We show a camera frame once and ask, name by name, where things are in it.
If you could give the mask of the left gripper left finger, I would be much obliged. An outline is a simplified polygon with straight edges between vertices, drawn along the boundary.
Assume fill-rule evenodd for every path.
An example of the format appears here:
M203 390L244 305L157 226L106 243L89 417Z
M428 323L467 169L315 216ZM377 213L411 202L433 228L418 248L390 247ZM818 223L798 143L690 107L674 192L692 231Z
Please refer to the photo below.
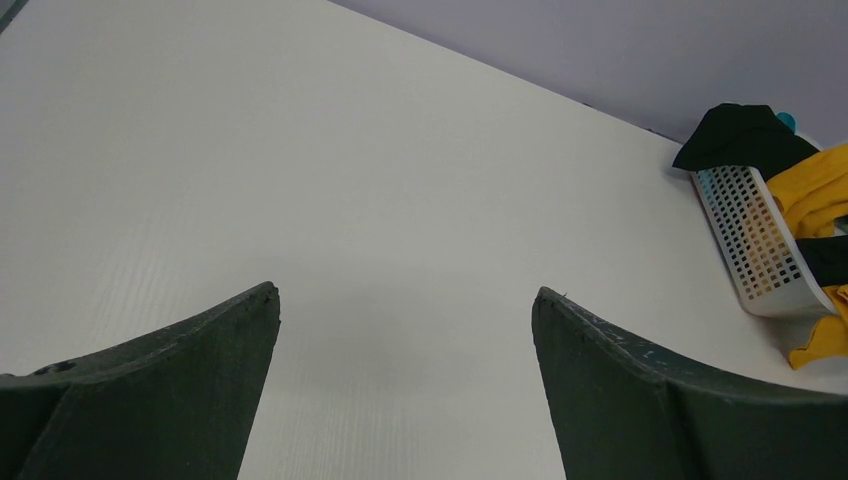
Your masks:
M261 283L119 345L1 378L5 479L235 479L280 328Z

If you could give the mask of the yellow t shirt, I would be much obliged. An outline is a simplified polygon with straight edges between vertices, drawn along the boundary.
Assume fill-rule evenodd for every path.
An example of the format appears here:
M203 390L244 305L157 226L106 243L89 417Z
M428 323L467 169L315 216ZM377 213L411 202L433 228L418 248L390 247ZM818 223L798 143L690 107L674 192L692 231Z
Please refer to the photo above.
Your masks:
M847 215L847 146L820 151L767 181L793 238L835 237L835 222ZM806 345L789 353L792 369L830 357L847 355L847 282L826 280L822 291L837 313L819 319Z

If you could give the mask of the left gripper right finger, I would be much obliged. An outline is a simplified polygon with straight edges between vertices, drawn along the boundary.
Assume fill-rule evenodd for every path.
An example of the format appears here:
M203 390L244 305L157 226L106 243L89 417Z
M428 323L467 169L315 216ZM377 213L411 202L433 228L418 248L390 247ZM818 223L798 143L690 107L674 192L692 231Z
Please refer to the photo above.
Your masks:
M755 380L543 287L532 336L569 479L843 479L847 399Z

